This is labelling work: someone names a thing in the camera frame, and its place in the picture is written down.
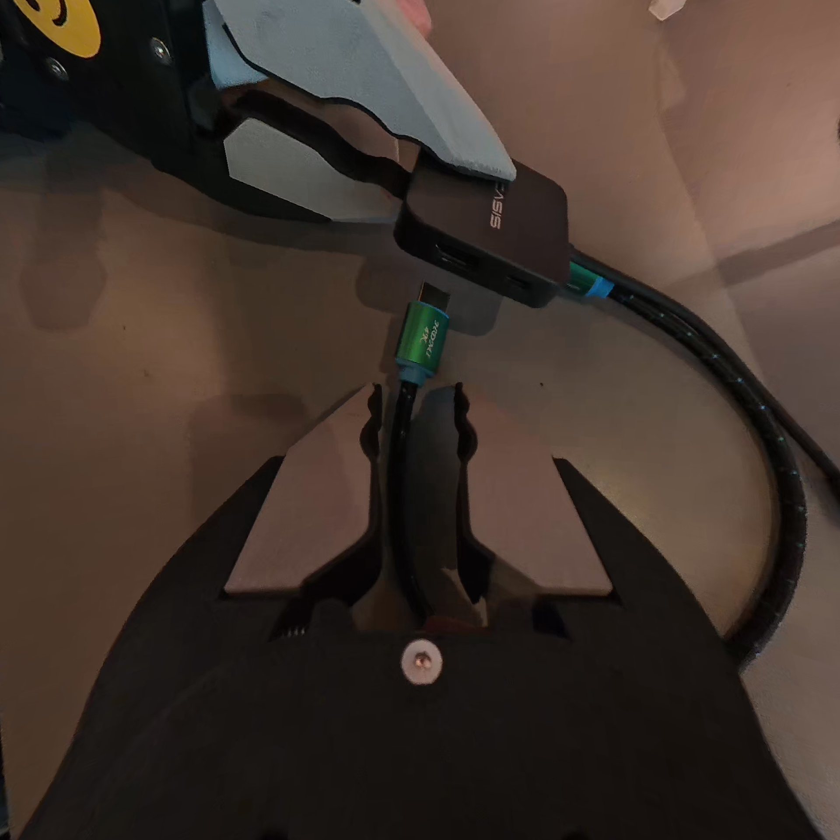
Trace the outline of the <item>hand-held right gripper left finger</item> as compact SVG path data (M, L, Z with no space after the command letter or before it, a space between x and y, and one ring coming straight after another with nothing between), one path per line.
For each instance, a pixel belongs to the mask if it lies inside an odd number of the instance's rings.
M224 593L359 601L382 569L382 387L363 385L281 460Z

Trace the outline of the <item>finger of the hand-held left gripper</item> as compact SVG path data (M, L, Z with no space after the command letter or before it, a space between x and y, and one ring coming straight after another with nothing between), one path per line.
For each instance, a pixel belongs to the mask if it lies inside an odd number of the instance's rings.
M369 114L459 172L517 176L485 114L397 2L203 3L213 82L272 79Z
M411 176L398 143L353 108L288 101L264 88L228 92L230 176L338 223L391 222Z

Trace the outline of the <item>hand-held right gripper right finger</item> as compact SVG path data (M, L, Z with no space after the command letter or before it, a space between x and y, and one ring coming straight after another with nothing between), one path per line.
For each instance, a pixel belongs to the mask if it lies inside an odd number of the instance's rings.
M458 383L457 570L469 601L613 591L550 447Z

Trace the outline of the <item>black hub adapter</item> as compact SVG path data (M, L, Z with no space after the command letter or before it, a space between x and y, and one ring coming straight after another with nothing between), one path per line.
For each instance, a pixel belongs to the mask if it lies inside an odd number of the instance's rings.
M407 254L529 308L561 296L614 301L694 354L754 429L769 424L774 454L797 445L838 497L838 466L701 316L570 245L567 198L549 178L524 167L512 183L493 182L422 155L394 238Z

